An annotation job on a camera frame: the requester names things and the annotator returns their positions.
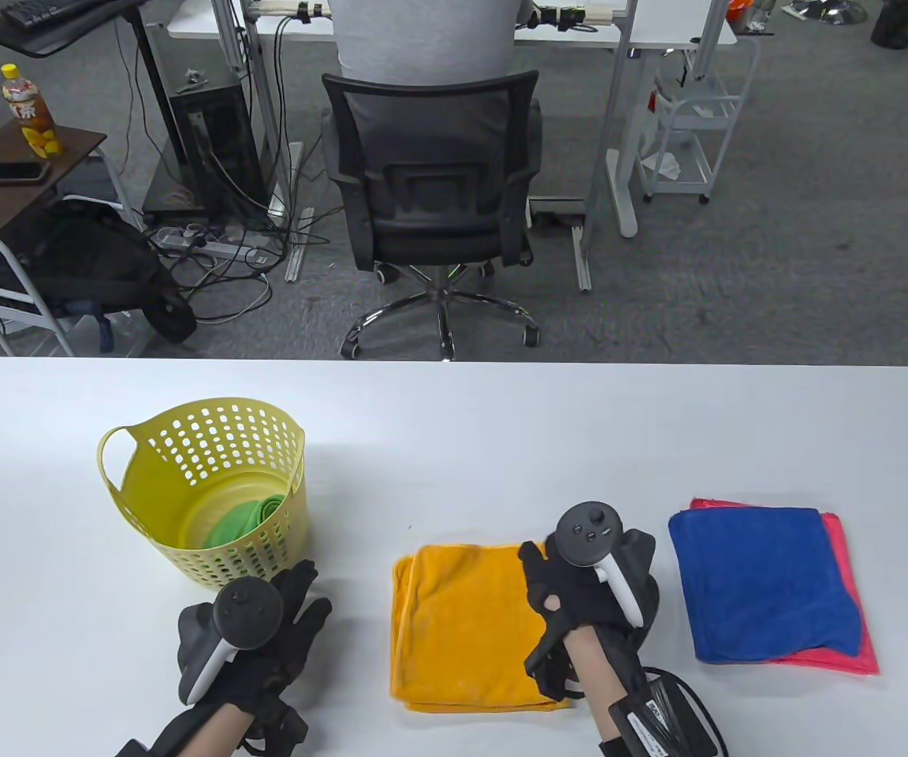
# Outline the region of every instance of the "yellow towel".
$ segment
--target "yellow towel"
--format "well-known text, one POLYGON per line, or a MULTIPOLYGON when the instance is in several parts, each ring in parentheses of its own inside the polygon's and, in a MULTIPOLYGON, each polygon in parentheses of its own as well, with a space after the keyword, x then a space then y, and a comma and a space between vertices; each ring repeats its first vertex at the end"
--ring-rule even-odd
POLYGON ((545 631, 516 547, 428 546, 394 565, 394 699, 418 713, 558 710, 523 671, 545 631))

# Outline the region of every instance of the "green cloth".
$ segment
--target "green cloth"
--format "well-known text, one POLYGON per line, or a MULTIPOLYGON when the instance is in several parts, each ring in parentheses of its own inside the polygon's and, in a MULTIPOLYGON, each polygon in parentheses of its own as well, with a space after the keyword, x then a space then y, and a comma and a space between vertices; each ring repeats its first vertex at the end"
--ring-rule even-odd
POLYGON ((219 520, 219 523, 216 523, 216 527, 209 532, 209 536, 205 540, 204 549, 221 547, 224 544, 230 544, 231 541, 237 541, 245 534, 249 534, 266 522, 284 500, 284 494, 274 494, 261 502, 252 500, 251 502, 243 502, 242 505, 237 505, 224 515, 219 520))

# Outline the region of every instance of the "hand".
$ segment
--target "hand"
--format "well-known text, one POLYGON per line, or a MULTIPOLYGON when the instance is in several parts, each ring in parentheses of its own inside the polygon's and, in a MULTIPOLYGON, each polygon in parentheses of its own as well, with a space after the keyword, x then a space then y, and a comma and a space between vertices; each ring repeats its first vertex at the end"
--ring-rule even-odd
POLYGON ((545 555, 531 541, 518 550, 527 581, 527 603, 545 619, 549 630, 560 638, 581 626, 619 626, 633 631, 612 590, 598 580, 594 569, 580 569, 563 559, 555 534, 545 540, 545 555))
POLYGON ((638 646, 645 633, 634 633, 612 590, 598 580, 594 569, 578 569, 563 559, 555 534, 545 540, 545 555, 530 541, 518 550, 527 582, 527 603, 545 620, 545 634, 527 656, 525 670, 542 695, 561 702, 567 696, 580 696, 566 689, 566 681, 577 681, 563 645, 567 635, 575 635, 577 628, 610 627, 621 631, 623 637, 633 637, 638 646))
POLYGON ((201 703, 231 703, 244 713, 258 714, 296 680, 332 609, 328 599, 315 599, 296 619, 317 575, 311 560, 275 574, 270 582, 282 597, 280 628, 266 645, 237 652, 233 662, 224 664, 201 703))

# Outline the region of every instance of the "black glove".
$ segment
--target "black glove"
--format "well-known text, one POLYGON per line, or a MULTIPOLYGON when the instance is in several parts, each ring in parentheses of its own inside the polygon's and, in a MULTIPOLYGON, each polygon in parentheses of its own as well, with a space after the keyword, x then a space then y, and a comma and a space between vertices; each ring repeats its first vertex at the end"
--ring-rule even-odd
MULTIPOLYGON (((594 569, 570 565, 559 553, 555 534, 545 540, 545 555, 534 542, 520 545, 518 557, 523 563, 527 581, 527 603, 545 620, 545 634, 527 656, 525 670, 534 678, 542 695, 561 702, 565 697, 579 699, 578 693, 566 689, 566 681, 576 681, 576 673, 563 646, 563 638, 581 626, 594 626, 612 668, 624 684, 637 681, 637 650, 646 638, 653 617, 645 626, 633 628, 608 584, 602 584, 594 569), (549 596, 558 596, 559 609, 545 608, 549 596)), ((649 582, 655 592, 653 615, 657 612, 657 584, 649 582)))
POLYGON ((597 579, 594 569, 578 569, 566 562, 559 555, 555 534, 545 540, 545 555, 532 541, 518 550, 527 581, 527 603, 545 619, 545 627, 560 639, 580 626, 617 626, 633 632, 608 584, 597 579), (551 595, 559 598, 558 610, 545 608, 545 600, 551 595))
POLYGON ((266 645, 237 652, 233 662, 224 664, 199 703, 231 703, 255 716, 263 707, 274 706, 274 700, 303 672, 314 636, 331 613, 331 601, 320 598, 296 619, 317 575, 311 560, 300 560, 293 569, 275 574, 270 582, 282 597, 280 628, 266 645))

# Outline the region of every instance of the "office chair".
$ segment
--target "office chair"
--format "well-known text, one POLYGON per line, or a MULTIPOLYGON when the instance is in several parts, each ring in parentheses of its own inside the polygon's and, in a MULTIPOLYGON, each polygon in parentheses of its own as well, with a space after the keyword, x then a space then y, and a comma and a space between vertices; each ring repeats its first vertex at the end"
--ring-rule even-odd
POLYGON ((497 257, 504 266, 532 263, 525 208, 527 185, 541 167, 541 111, 531 99, 538 72, 440 87, 330 73, 322 80, 332 106, 322 119, 325 167, 342 192, 356 267, 385 284, 403 274, 426 285, 358 318, 342 356, 359 356, 360 334, 371 323, 433 305, 441 360, 454 360, 451 300, 520 318, 523 343, 537 347, 538 325, 523 307, 454 285, 473 268, 492 274, 497 257))

